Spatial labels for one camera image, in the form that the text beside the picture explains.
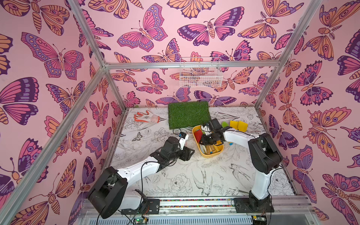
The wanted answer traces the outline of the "green shovel yellow handle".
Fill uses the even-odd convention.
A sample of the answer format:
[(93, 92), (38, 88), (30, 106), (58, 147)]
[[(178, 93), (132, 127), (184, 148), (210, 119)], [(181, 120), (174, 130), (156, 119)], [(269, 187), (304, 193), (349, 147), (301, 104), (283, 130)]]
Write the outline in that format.
[(225, 127), (229, 126), (229, 124), (227, 122), (225, 122), (225, 121), (223, 121), (221, 125), (222, 125), (222, 128), (225, 128)]

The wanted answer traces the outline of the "yellow plastic storage box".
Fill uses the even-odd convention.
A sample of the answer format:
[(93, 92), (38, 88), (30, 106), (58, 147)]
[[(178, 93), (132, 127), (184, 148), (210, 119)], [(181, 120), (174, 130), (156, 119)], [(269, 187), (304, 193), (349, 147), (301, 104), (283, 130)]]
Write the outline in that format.
[[(195, 126), (192, 129), (192, 134), (194, 136), (194, 132), (196, 130), (200, 129), (201, 130), (201, 125)], [(215, 145), (201, 145), (199, 143), (196, 142), (196, 145), (199, 149), (200, 154), (204, 157), (204, 158), (211, 158), (214, 156), (219, 155), (220, 153), (223, 152), (224, 150), (224, 145), (220, 145), (220, 146), (215, 146)]]

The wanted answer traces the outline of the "red shovel wooden handle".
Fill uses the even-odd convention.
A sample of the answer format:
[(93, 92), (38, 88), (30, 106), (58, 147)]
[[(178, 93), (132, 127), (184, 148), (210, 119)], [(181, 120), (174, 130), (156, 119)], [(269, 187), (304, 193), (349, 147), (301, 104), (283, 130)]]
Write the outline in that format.
[(202, 133), (202, 130), (200, 130), (200, 129), (198, 129), (194, 132), (195, 140), (197, 143), (200, 143), (202, 135), (203, 135), (203, 133)]

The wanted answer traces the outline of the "yellow shovel wooden handle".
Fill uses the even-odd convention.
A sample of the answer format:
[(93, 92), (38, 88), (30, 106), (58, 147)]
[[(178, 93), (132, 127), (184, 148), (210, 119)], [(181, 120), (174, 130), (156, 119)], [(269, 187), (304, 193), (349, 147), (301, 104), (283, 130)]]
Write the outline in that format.
[(230, 121), (229, 126), (236, 129), (236, 130), (238, 130), (239, 122), (238, 121)]

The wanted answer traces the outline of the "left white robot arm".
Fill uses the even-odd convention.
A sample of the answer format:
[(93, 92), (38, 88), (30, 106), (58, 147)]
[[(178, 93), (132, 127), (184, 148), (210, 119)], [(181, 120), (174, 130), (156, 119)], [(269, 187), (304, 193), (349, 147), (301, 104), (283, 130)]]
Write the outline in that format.
[(102, 219), (111, 217), (118, 210), (137, 211), (146, 201), (143, 185), (135, 188), (143, 178), (173, 166), (178, 159), (189, 161), (194, 150), (185, 146), (188, 135), (181, 132), (178, 137), (170, 136), (164, 145), (146, 159), (122, 169), (106, 168), (88, 194), (88, 200)]

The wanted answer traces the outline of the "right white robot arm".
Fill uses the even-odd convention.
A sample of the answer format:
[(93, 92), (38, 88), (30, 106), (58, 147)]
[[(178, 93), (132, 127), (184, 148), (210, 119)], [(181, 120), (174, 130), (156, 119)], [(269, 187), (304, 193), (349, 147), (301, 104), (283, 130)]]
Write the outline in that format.
[(252, 136), (241, 131), (219, 130), (208, 135), (203, 134), (201, 145), (212, 145), (217, 142), (230, 142), (249, 150), (251, 162), (256, 169), (253, 187), (247, 198), (233, 200), (237, 213), (272, 213), (272, 195), (269, 193), (272, 174), (283, 160), (276, 144), (269, 134)]

